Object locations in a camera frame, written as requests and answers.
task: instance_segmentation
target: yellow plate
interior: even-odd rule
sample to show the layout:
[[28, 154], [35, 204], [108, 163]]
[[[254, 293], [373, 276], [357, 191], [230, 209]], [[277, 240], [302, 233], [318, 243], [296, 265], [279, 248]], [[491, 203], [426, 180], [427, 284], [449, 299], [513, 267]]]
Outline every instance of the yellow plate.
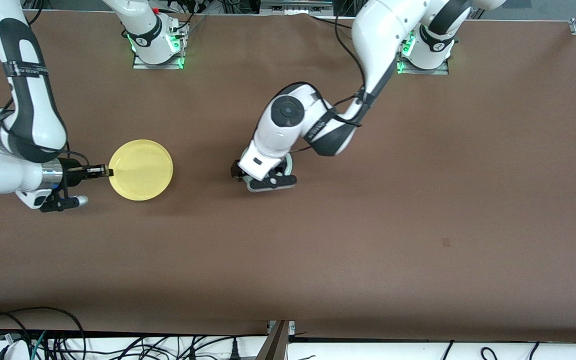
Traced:
[[112, 155], [108, 167], [114, 172], [110, 184], [126, 199], [155, 198], [170, 184], [172, 158], [155, 141], [140, 139], [123, 144]]

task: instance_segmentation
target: brown table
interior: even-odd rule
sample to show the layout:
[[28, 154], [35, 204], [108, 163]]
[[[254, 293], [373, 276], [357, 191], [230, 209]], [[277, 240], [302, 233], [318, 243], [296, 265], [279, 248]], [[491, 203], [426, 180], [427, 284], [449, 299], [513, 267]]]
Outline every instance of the brown table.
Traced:
[[[567, 23], [465, 23], [449, 76], [395, 75], [342, 155], [298, 153], [298, 186], [258, 194], [229, 167], [272, 95], [359, 87], [330, 25], [210, 16], [178, 71], [133, 70], [112, 13], [46, 11], [33, 29], [73, 150], [108, 162], [152, 139], [174, 177], [147, 202], [91, 180], [72, 191], [89, 205], [64, 213], [0, 195], [0, 309], [59, 306], [98, 331], [281, 318], [310, 337], [576, 341]], [[0, 105], [7, 89], [0, 66]]]

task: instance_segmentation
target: teal cable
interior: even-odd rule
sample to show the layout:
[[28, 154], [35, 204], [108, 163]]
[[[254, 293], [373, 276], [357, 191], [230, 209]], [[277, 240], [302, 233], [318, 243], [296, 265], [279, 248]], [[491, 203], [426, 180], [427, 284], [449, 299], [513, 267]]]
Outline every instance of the teal cable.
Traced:
[[41, 335], [39, 335], [39, 340], [34, 344], [34, 348], [32, 348], [32, 354], [30, 354], [30, 360], [35, 360], [35, 356], [37, 355], [37, 349], [39, 349], [39, 344], [44, 339], [44, 335], [46, 335], [46, 330], [44, 330]]

